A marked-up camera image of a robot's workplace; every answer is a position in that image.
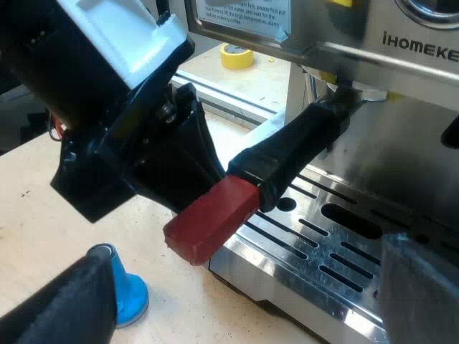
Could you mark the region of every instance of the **drip tray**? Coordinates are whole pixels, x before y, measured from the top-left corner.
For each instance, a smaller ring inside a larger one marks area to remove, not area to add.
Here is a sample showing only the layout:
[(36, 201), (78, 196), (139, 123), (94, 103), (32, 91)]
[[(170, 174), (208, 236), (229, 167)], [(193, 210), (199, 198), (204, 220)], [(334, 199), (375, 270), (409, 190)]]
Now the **drip tray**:
[(434, 242), (428, 229), (447, 230), (306, 168), (278, 207), (251, 217), (209, 269), (330, 343), (388, 343), (377, 302), (382, 235), (409, 232), (426, 244)]

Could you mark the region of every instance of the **black portafilter handle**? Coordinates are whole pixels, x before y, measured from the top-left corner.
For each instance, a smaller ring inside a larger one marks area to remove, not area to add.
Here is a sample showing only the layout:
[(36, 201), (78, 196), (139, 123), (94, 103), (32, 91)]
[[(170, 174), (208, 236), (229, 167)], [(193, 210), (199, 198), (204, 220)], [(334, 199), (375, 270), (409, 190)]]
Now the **black portafilter handle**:
[(260, 190), (261, 211), (273, 210), (292, 180), (349, 126), (361, 93), (340, 88), (310, 104), (295, 120), (229, 162), (227, 174)]

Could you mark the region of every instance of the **black cable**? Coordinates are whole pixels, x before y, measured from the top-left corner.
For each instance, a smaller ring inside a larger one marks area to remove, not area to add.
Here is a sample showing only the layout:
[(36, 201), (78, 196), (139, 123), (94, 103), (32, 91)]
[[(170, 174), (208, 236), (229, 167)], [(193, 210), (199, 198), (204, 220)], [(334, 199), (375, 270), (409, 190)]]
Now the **black cable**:
[(169, 0), (156, 0), (156, 8), (158, 14), (161, 16), (163, 13), (170, 12), (171, 7), (169, 6)]

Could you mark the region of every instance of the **red wire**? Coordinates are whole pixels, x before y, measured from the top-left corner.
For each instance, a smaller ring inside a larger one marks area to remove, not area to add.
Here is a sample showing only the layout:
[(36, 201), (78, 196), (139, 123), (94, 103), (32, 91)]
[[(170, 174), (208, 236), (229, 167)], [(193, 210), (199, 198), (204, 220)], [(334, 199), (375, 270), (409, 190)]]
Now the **red wire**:
[(55, 124), (55, 129), (56, 129), (57, 135), (59, 136), (59, 138), (62, 138), (62, 136), (64, 135), (64, 130), (62, 129), (62, 124), (56, 118), (56, 116), (54, 116), (54, 115), (51, 115), (51, 116), (52, 116), (52, 121)]

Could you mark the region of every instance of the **white robot part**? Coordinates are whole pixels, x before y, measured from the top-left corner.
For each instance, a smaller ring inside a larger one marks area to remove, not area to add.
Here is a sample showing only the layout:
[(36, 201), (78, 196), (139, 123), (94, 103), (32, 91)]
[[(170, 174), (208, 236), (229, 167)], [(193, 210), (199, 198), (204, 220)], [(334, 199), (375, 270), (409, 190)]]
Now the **white robot part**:
[(57, 2), (131, 90), (186, 40), (174, 14), (158, 26), (140, 0)]

